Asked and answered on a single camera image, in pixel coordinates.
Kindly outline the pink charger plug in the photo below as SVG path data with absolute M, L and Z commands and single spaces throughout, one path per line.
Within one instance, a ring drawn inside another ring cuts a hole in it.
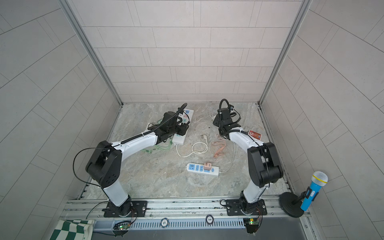
M 205 171 L 210 171 L 212 169 L 212 164 L 211 163 L 204 163 L 204 170 Z

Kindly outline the short blue power strip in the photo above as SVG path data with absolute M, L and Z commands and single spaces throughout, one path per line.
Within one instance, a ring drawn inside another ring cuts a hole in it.
M 185 167 L 187 172 L 189 173 L 196 173 L 196 174 L 203 174 L 208 176 L 219 176 L 220 169 L 217 166 L 211 166 L 211 168 L 205 169 L 204 164 L 196 164 L 196 163 L 188 163 Z

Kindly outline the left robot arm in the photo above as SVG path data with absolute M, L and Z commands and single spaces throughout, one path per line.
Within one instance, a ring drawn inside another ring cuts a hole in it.
M 109 143 L 101 141 L 94 150 L 85 170 L 108 197 L 103 211 L 106 217 L 127 217 L 134 214 L 132 199 L 120 183 L 122 164 L 130 156 L 149 147 L 166 142 L 174 135 L 184 136 L 190 121 L 183 122 L 181 114 L 188 104 L 184 103 L 176 112 L 164 113 L 161 123 L 148 127 L 140 134 L 126 140 Z

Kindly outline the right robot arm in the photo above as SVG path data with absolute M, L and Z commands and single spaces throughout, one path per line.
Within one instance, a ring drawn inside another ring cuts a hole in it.
M 271 184 L 283 178 L 284 171 L 281 166 L 276 146 L 269 142 L 263 143 L 255 140 L 232 117 L 238 112 L 228 100 L 222 99 L 219 103 L 218 114 L 213 124 L 218 127 L 219 135 L 232 141 L 243 149 L 248 155 L 248 169 L 250 182 L 241 192 L 239 207 L 245 215 L 258 214 L 262 216 L 263 204 L 261 196 Z

